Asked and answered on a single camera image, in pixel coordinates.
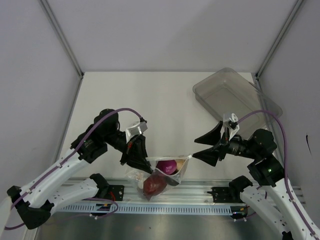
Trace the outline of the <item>dark red apple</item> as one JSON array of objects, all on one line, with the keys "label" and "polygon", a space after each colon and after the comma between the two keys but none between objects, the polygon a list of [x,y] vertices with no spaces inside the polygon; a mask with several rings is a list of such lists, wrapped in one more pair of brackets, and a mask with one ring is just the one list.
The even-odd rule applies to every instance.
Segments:
[{"label": "dark red apple", "polygon": [[143,193],[146,196],[155,196],[163,192],[167,187],[166,178],[160,175],[150,175],[143,182]]}]

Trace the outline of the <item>clear zip top bag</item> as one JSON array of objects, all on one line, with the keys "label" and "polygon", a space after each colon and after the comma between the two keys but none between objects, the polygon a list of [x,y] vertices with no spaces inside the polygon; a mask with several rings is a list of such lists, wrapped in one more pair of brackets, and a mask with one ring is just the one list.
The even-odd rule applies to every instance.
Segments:
[{"label": "clear zip top bag", "polygon": [[[177,187],[177,186],[170,186],[167,185],[166,188],[163,190],[163,192],[161,192],[158,195],[145,195],[143,193],[143,185],[144,185],[144,181],[151,175],[159,175],[159,176],[172,176],[173,178],[175,178],[176,180],[178,180],[181,184],[183,177],[185,175],[185,172],[187,170],[188,167],[188,163],[189,160],[192,158],[192,156],[189,155],[179,155],[179,156],[156,156],[156,157],[147,157],[146,160],[149,161],[150,165],[151,165],[151,170],[152,173],[146,173],[142,170],[138,170],[135,168],[128,168],[126,170],[126,178],[127,180],[130,182],[130,184],[132,185],[132,187],[137,191],[139,197],[143,200],[147,200],[147,201],[151,201],[152,199],[157,198],[158,196],[162,195],[163,193]],[[175,171],[173,174],[171,175],[167,175],[165,173],[163,173],[162,171],[160,171],[159,169],[156,168],[157,163],[159,161],[167,161],[167,160],[185,160],[185,164],[183,166],[183,168],[180,171]]]}]

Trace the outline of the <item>purple onion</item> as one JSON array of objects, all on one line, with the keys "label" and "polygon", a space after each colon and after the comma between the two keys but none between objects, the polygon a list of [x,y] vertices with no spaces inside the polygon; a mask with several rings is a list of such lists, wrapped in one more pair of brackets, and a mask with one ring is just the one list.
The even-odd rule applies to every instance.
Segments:
[{"label": "purple onion", "polygon": [[157,163],[156,168],[166,175],[171,175],[177,170],[177,162],[175,160],[161,160]]}]

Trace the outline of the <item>small beige mushroom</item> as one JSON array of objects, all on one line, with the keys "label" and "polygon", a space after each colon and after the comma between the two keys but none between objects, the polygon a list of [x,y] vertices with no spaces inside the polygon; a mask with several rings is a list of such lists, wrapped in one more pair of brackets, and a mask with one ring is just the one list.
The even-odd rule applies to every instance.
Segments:
[{"label": "small beige mushroom", "polygon": [[177,170],[178,172],[183,168],[185,162],[186,162],[186,161],[183,160],[183,159],[177,159],[177,160],[176,160],[176,170]]}]

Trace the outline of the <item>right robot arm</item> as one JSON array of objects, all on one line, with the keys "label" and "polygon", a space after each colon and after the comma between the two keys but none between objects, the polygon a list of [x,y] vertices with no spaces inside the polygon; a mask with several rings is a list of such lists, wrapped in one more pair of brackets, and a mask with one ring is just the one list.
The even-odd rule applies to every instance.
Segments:
[{"label": "right robot arm", "polygon": [[243,139],[237,134],[238,128],[237,122],[229,121],[223,126],[220,121],[211,131],[194,140],[210,147],[192,156],[213,167],[226,155],[252,159],[247,167],[249,173],[274,204],[260,196],[253,183],[243,175],[229,182],[229,198],[247,204],[282,240],[318,240],[319,227],[307,214],[284,167],[273,155],[277,148],[273,134],[260,128],[248,139]]}]

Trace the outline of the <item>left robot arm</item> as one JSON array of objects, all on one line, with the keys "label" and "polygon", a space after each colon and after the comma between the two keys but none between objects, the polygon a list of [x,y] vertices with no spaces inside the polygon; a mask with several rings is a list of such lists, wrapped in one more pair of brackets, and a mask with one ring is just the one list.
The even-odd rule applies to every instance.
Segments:
[{"label": "left robot arm", "polygon": [[109,184],[99,173],[66,190],[60,186],[104,155],[109,146],[121,152],[121,165],[150,174],[152,167],[147,160],[143,135],[147,128],[147,121],[131,108],[102,110],[86,131],[71,143],[64,157],[30,183],[7,190],[11,206],[22,220],[21,226],[33,230],[67,205],[86,199],[105,200]]}]

